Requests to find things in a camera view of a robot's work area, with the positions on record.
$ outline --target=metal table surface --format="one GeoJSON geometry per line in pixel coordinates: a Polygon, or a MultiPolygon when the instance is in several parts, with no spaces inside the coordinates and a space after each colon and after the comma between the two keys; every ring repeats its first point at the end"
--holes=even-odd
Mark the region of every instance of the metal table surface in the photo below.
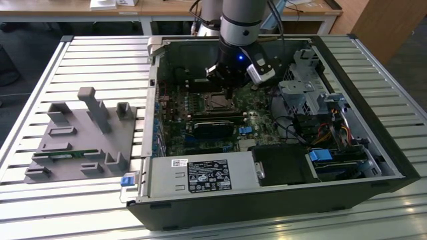
{"type": "MultiPolygon", "coordinates": [[[[23,184],[49,118],[49,103],[83,107],[94,87],[105,106],[137,107],[130,170],[140,167],[148,86],[148,36],[61,42],[0,150],[0,239],[394,239],[427,237],[427,116],[356,39],[321,37],[421,179],[352,209],[174,231],[149,231],[119,202],[119,178],[23,184]]],[[[332,87],[340,87],[326,74],[332,87]]]]}

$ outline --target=warning label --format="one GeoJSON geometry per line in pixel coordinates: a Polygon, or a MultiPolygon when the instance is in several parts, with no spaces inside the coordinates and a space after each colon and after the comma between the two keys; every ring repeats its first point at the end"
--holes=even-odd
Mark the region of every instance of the warning label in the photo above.
{"type": "Polygon", "coordinates": [[[186,163],[188,191],[204,193],[232,189],[226,160],[186,163]]]}

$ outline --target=wooden desk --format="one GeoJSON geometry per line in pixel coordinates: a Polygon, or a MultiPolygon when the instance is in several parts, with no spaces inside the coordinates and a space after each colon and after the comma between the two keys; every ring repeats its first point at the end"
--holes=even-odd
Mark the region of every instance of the wooden desk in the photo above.
{"type": "MultiPolygon", "coordinates": [[[[140,15],[142,31],[145,35],[152,35],[150,22],[156,21],[192,21],[193,17],[188,9],[193,0],[142,0],[140,15]]],[[[281,14],[284,22],[321,22],[317,34],[329,33],[334,19],[342,11],[332,9],[324,0],[313,0],[312,3],[297,5],[297,10],[285,8],[281,14]]]]}
{"type": "Polygon", "coordinates": [[[330,34],[354,34],[384,65],[427,14],[427,0],[336,0],[344,13],[330,34]]]}
{"type": "Polygon", "coordinates": [[[136,6],[90,11],[90,0],[0,0],[0,22],[126,22],[140,21],[136,6]]]}
{"type": "MultiPolygon", "coordinates": [[[[138,0],[136,6],[90,11],[90,0],[0,0],[0,22],[126,22],[141,24],[144,35],[152,35],[152,22],[192,21],[188,13],[192,1],[138,0]]],[[[297,5],[297,12],[285,8],[284,22],[321,22],[317,33],[329,33],[341,10],[333,10],[324,0],[297,5]]]]}

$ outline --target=blue latch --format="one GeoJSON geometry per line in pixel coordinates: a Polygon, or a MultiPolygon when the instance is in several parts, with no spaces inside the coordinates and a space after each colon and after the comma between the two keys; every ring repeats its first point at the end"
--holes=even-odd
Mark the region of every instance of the blue latch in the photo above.
{"type": "Polygon", "coordinates": [[[121,181],[119,181],[121,187],[130,187],[133,185],[134,185],[134,177],[133,176],[121,177],[121,181]]]}
{"type": "Polygon", "coordinates": [[[314,149],[308,153],[308,156],[312,162],[332,160],[329,150],[326,149],[314,149]]]}
{"type": "Polygon", "coordinates": [[[252,133],[252,127],[246,126],[246,127],[238,127],[238,134],[249,134],[252,133]]]}

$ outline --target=gray plastic post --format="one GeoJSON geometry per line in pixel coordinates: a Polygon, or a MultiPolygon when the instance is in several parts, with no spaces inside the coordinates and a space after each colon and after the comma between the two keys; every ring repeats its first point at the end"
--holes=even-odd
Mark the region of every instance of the gray plastic post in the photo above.
{"type": "Polygon", "coordinates": [[[89,161],[95,161],[95,160],[99,160],[99,159],[105,159],[105,153],[103,153],[102,149],[98,149],[97,152],[86,152],[85,154],[82,154],[82,156],[89,161]]]}
{"type": "Polygon", "coordinates": [[[30,179],[47,179],[50,176],[50,170],[45,166],[27,167],[25,176],[30,179]]]}
{"type": "Polygon", "coordinates": [[[49,156],[31,156],[30,158],[35,164],[42,165],[45,163],[51,163],[53,159],[49,156]]]}
{"type": "Polygon", "coordinates": [[[133,120],[133,113],[130,105],[128,102],[117,102],[114,107],[114,112],[117,113],[118,120],[133,120]]]}
{"type": "Polygon", "coordinates": [[[70,113],[66,104],[63,102],[51,103],[46,110],[46,115],[55,125],[67,124],[63,114],[70,113]]]}
{"type": "Polygon", "coordinates": [[[97,163],[81,163],[79,164],[79,171],[83,174],[99,174],[103,172],[102,166],[97,163]]]}
{"type": "Polygon", "coordinates": [[[128,162],[125,161],[121,152],[117,153],[115,160],[113,159],[111,155],[106,153],[103,164],[111,172],[122,171],[128,166],[128,162]]]}
{"type": "Polygon", "coordinates": [[[106,121],[107,114],[105,105],[95,100],[94,92],[93,87],[79,87],[77,98],[85,103],[90,117],[94,120],[99,131],[106,134],[111,131],[111,127],[106,121]]]}

